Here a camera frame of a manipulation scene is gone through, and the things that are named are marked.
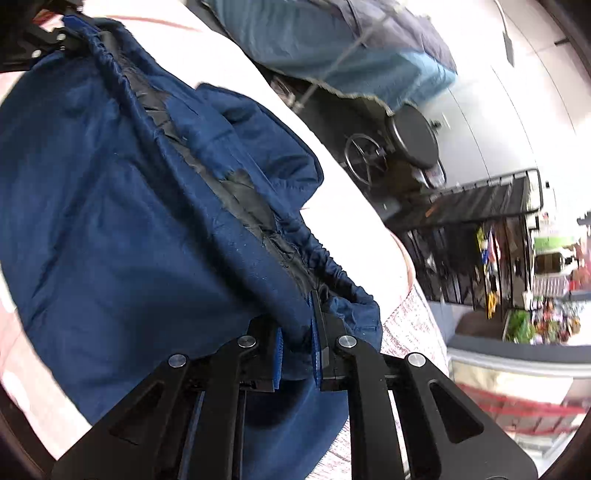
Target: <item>blue fabric bag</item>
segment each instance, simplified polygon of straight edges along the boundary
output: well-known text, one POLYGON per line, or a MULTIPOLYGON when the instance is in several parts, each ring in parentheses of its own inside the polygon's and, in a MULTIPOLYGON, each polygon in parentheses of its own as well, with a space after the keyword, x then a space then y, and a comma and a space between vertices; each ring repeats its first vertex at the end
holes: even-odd
POLYGON ((373 298, 299 209, 312 151, 253 100, 169 74, 118 22, 26 73, 0 108, 0 262, 26 334, 90 423, 172 353, 214 353, 262 313, 281 386, 249 395, 244 478, 303 479, 348 413, 311 367, 309 292, 379 349, 373 298))

